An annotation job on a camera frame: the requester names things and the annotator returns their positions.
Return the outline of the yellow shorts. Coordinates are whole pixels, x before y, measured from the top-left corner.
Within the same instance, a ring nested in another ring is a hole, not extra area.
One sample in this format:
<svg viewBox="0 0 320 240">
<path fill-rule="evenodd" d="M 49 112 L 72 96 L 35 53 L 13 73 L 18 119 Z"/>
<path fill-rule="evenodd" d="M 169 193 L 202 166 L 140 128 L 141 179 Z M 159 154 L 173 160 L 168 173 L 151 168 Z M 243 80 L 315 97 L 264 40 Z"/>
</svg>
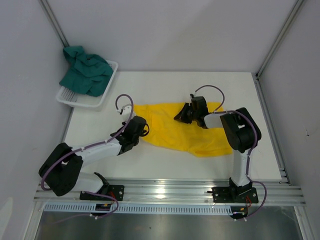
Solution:
<svg viewBox="0 0 320 240">
<path fill-rule="evenodd" d="M 149 125 L 143 139 L 156 146 L 188 152 L 196 157 L 218 157 L 233 153 L 222 127 L 201 128 L 174 120 L 183 102 L 135 105 L 134 112 Z"/>
</svg>

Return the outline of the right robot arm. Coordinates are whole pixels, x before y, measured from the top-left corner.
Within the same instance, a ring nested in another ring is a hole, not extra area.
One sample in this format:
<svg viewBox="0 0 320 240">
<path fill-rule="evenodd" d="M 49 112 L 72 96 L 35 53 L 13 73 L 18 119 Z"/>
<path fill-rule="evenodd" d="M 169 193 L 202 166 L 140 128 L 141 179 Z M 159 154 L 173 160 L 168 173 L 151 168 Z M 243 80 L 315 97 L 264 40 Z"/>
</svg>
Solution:
<svg viewBox="0 0 320 240">
<path fill-rule="evenodd" d="M 261 131 L 245 107 L 236 110 L 214 110 L 209 112 L 203 96 L 192 96 L 174 120 L 191 124 L 196 122 L 203 129 L 213 129 L 221 123 L 228 144 L 233 150 L 233 170 L 229 178 L 228 196 L 239 202 L 252 190 L 249 179 L 250 157 L 262 138 Z"/>
</svg>

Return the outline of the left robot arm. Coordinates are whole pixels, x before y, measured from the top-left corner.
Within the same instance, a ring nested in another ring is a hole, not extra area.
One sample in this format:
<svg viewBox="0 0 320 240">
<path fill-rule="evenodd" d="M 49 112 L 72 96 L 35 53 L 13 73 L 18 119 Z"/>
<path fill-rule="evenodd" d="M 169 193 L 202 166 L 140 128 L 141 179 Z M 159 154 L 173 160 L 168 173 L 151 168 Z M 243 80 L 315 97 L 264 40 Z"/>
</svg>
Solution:
<svg viewBox="0 0 320 240">
<path fill-rule="evenodd" d="M 58 197 L 79 191 L 82 200 L 103 200 L 110 196 L 114 190 L 105 177 L 98 172 L 84 173 L 81 170 L 104 158 L 132 150 L 150 131 L 147 121 L 140 116 L 134 116 L 123 126 L 125 129 L 110 135 L 111 141 L 103 140 L 79 148 L 65 142 L 58 144 L 38 171 L 41 188 L 53 191 Z"/>
</svg>

